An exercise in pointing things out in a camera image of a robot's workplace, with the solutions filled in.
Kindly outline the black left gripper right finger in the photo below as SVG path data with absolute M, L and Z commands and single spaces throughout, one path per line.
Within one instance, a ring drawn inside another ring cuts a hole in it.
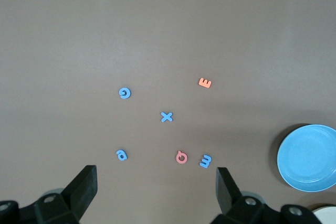
M 244 196 L 229 170 L 216 170 L 216 197 L 222 211 L 216 223 L 320 223 L 309 209 L 299 205 L 284 205 L 280 211 L 271 209 L 253 196 Z

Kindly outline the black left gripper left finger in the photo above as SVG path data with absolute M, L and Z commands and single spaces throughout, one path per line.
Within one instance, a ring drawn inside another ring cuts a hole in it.
M 97 191 L 97 167 L 87 165 L 64 189 L 50 190 L 26 207 L 1 201 L 1 223 L 79 223 Z

